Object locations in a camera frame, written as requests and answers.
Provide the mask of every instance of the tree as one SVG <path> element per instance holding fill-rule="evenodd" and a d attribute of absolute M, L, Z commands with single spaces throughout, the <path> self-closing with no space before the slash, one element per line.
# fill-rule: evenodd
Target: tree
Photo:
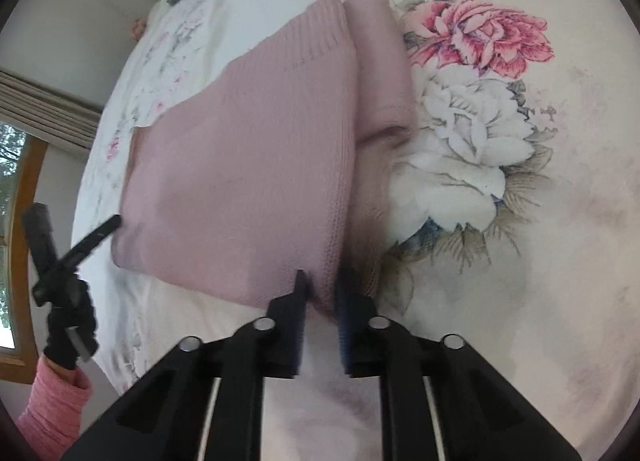
<path fill-rule="evenodd" d="M 7 124 L 0 124 L 0 232 L 6 235 L 5 221 L 15 189 L 15 173 L 27 135 Z M 5 248 L 0 247 L 0 323 L 10 327 L 9 297 L 5 278 Z"/>

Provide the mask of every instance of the person's arm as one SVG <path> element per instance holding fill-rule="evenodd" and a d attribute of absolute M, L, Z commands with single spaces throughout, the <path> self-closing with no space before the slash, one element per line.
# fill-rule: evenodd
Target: person's arm
<path fill-rule="evenodd" d="M 47 346 L 38 360 L 27 408 L 16 422 L 42 461 L 58 461 L 78 439 L 82 408 L 92 395 L 89 379 L 76 367 L 78 352 L 67 333 L 68 328 L 75 328 L 89 353 L 96 352 L 94 307 L 87 284 L 78 283 L 77 307 L 52 305 Z"/>
<path fill-rule="evenodd" d="M 82 408 L 91 395 L 91 382 L 79 368 L 70 371 L 40 357 L 29 403 L 16 425 L 42 461 L 58 461 L 78 438 Z"/>

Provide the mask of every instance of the white peony print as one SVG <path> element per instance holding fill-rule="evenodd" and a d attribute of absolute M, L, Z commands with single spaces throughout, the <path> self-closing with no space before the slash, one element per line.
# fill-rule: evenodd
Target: white peony print
<path fill-rule="evenodd" d="M 447 232 L 484 232 L 505 196 L 504 167 L 536 152 L 535 127 L 509 84 L 471 66 L 414 66 L 420 130 L 398 157 L 390 187 L 389 245 L 431 218 Z"/>

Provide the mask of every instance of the black glove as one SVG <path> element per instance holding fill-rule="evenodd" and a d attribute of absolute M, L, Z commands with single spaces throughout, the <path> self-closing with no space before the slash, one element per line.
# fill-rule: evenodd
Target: black glove
<path fill-rule="evenodd" d="M 69 371 L 76 368 L 79 354 L 69 339 L 67 328 L 76 329 L 90 356 L 98 350 L 98 343 L 95 341 L 97 324 L 94 306 L 89 296 L 89 286 L 77 278 L 71 282 L 78 283 L 75 297 L 78 304 L 74 307 L 66 299 L 51 304 L 51 311 L 47 317 L 49 337 L 44 348 L 44 354 L 49 360 Z"/>

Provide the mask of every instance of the white wall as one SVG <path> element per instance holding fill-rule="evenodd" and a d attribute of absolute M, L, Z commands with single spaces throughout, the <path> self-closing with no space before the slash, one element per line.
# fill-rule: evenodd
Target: white wall
<path fill-rule="evenodd" d="M 0 66 L 104 104 L 157 0 L 20 0 L 0 33 Z"/>
<path fill-rule="evenodd" d="M 59 254 L 67 251 L 71 245 L 71 228 L 83 169 L 84 161 L 78 157 L 52 146 L 47 149 L 35 200 L 49 206 L 53 239 Z M 35 278 L 33 265 L 30 264 L 30 285 L 33 285 Z M 31 301 L 33 332 L 39 351 L 42 351 L 46 344 L 47 313 L 47 307 L 36 307 L 33 300 Z M 82 413 L 84 430 L 117 399 L 117 395 L 95 362 L 81 367 L 94 387 L 94 395 Z M 30 385 L 0 381 L 0 399 L 14 419 L 24 410 L 30 391 Z"/>

